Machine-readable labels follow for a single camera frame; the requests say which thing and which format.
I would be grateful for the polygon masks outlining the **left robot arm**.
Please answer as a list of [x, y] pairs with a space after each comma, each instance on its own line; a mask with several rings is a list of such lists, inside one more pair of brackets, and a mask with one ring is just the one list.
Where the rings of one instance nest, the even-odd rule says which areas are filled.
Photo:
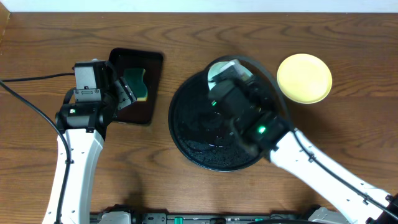
[[111, 62], [77, 62], [74, 72], [76, 86], [55, 115], [58, 157], [44, 223], [89, 223], [95, 169], [107, 127], [117, 118], [122, 96], [134, 102]]

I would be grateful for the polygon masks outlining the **yellow plate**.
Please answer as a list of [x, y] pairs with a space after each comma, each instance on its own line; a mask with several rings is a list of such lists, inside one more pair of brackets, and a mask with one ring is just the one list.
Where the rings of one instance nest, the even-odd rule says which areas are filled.
[[277, 84], [288, 99], [301, 104], [314, 104], [328, 96], [333, 78], [326, 63], [318, 57], [294, 54], [279, 65]]

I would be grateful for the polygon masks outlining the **green and yellow sponge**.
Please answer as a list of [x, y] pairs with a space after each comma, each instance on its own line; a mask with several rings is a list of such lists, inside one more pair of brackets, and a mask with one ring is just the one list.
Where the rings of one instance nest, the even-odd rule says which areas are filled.
[[144, 83], [145, 72], [146, 70], [143, 68], [128, 68], [124, 71], [123, 78], [137, 101], [147, 101], [148, 89]]

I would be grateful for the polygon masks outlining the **white plate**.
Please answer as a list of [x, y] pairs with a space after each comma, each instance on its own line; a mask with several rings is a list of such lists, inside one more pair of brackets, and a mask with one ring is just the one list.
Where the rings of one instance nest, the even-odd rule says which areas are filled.
[[252, 76], [252, 72], [241, 65], [236, 59], [226, 62], [217, 62], [212, 65], [208, 71], [208, 88], [211, 90], [221, 81], [228, 79], [239, 79], [245, 82], [251, 79]]

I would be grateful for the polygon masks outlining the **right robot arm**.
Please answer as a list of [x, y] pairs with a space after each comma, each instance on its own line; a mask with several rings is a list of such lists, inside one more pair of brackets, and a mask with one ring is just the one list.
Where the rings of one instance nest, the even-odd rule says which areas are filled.
[[297, 129], [280, 88], [256, 78], [211, 78], [208, 97], [238, 144], [306, 183], [350, 223], [397, 223], [397, 197], [345, 169]]

